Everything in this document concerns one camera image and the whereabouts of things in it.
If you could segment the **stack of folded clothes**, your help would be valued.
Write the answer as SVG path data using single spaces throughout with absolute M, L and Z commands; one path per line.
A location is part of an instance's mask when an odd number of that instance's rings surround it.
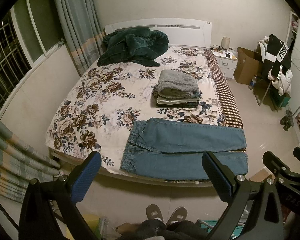
M 157 96 L 157 106 L 160 107 L 175 107 L 175 108 L 193 108 L 199 105 L 201 97 L 168 99 L 162 96 Z

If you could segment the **window with metal grille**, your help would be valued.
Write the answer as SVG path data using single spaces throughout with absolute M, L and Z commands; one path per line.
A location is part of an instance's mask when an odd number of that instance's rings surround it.
M 0 21 L 0 114 L 31 69 L 62 44 L 54 0 L 17 0 L 12 5 Z

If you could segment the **green striped curtain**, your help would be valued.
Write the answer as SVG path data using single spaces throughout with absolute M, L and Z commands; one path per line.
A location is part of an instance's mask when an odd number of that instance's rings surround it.
M 55 0 L 55 4 L 72 60 L 83 75 L 105 51 L 95 0 Z
M 0 121 L 0 195 L 22 203 L 31 179 L 52 181 L 61 166 L 18 138 Z

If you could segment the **white nightstand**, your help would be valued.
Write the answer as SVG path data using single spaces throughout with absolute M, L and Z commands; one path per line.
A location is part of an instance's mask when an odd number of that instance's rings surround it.
M 232 50 L 220 49 L 219 46 L 210 48 L 217 63 L 226 79 L 234 79 L 234 72 L 237 68 L 238 58 Z

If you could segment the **black white jacket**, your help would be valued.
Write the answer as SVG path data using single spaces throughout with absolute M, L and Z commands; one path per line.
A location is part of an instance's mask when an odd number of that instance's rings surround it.
M 261 75 L 266 77 L 271 72 L 272 76 L 279 79 L 281 74 L 287 74 L 291 62 L 288 46 L 275 35 L 270 34 Z

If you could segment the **floral bed sheet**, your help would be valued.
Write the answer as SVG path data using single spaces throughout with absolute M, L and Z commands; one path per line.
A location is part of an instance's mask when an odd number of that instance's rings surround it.
M 92 65 L 58 107 L 47 129 L 47 147 L 77 161 L 97 151 L 110 175 L 160 181 L 163 179 L 137 176 L 121 169 L 134 122 L 157 118 L 243 129 L 235 98 L 210 50 L 174 46 L 157 62 L 159 67 L 132 62 Z M 166 69 L 197 80 L 201 97 L 197 107 L 157 106 L 158 79 Z

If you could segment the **green striped near curtain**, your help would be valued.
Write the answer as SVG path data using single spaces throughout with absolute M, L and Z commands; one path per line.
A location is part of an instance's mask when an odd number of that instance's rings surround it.
M 18 138 L 0 121 L 0 195 L 22 203 L 31 179 L 52 181 L 61 166 Z

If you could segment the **brown cardboard box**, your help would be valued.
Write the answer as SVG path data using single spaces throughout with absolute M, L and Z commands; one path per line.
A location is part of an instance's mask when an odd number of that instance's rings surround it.
M 249 85 L 262 68 L 261 54 L 241 47 L 237 48 L 237 52 L 238 63 L 234 71 L 234 78 L 237 83 Z

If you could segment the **dark slippers on floor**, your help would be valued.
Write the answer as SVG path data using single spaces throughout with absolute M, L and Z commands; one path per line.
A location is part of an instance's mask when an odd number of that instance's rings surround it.
M 290 110 L 286 110 L 285 116 L 280 120 L 280 125 L 283 126 L 284 131 L 288 131 L 294 126 L 294 119 Z

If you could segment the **blue denim jeans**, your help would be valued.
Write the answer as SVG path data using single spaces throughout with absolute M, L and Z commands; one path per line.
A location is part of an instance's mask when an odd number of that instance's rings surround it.
M 247 174 L 246 147 L 241 128 L 150 118 L 134 122 L 121 169 L 154 179 L 207 180 L 202 155 L 212 152 L 235 175 Z

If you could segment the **plastic water bottle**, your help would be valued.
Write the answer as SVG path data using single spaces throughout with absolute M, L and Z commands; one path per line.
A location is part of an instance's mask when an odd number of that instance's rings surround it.
M 248 88 L 249 88 L 250 90 L 253 90 L 254 85 L 255 85 L 255 79 L 252 79 L 252 80 L 250 81 L 250 83 L 249 83 Z

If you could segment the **dark green velvet blanket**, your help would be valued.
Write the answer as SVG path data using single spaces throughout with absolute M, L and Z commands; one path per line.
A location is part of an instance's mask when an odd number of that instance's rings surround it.
M 168 50 L 168 36 L 148 27 L 115 31 L 103 38 L 106 51 L 98 59 L 98 66 L 133 62 L 145 67 L 159 67 L 155 59 Z

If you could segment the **white bed headboard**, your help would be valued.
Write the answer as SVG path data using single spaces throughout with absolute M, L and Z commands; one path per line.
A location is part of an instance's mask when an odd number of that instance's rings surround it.
M 185 18 L 148 18 L 113 23 L 105 26 L 108 35 L 135 27 L 159 30 L 168 36 L 170 46 L 211 47 L 212 23 Z

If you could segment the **beige cylinder lamp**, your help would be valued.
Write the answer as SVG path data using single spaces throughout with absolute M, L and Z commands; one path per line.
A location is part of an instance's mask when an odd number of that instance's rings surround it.
M 224 36 L 221 41 L 221 48 L 224 50 L 228 50 L 229 47 L 230 47 L 230 38 Z

